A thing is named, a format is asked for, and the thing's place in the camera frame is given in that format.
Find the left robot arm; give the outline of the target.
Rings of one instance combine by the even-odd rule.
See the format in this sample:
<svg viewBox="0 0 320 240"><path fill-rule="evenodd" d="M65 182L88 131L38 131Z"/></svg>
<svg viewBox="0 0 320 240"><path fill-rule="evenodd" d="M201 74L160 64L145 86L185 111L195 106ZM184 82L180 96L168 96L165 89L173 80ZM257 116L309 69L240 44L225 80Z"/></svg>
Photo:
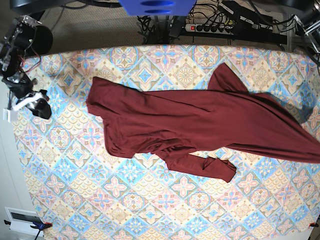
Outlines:
<svg viewBox="0 0 320 240"><path fill-rule="evenodd" d="M294 18L297 28L302 29L306 45L315 53L320 52L320 2L318 0L250 0L257 8L269 12L281 12Z"/></svg>

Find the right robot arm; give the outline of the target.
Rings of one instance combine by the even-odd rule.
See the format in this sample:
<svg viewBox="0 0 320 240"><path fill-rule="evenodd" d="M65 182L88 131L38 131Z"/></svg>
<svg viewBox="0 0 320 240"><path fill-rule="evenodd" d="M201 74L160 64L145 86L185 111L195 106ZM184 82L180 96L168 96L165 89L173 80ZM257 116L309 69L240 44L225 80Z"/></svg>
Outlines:
<svg viewBox="0 0 320 240"><path fill-rule="evenodd" d="M4 39L0 41L0 76L8 87L7 119L20 109L27 108L39 118L48 120L52 115L45 89L33 90L36 79L28 72L38 67L42 55L53 45L53 34L39 19L41 13L21 13L13 19Z"/></svg>

